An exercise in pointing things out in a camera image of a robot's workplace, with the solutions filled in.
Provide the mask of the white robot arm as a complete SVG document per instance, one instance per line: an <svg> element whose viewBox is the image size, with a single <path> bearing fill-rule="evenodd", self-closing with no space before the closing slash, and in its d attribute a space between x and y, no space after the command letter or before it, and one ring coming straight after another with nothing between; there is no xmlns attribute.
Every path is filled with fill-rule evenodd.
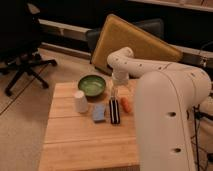
<svg viewBox="0 0 213 171"><path fill-rule="evenodd" d="M201 68L176 62L136 59L129 47L107 57L112 78L137 78L133 110L140 171L196 171L187 110L210 94Z"/></svg>

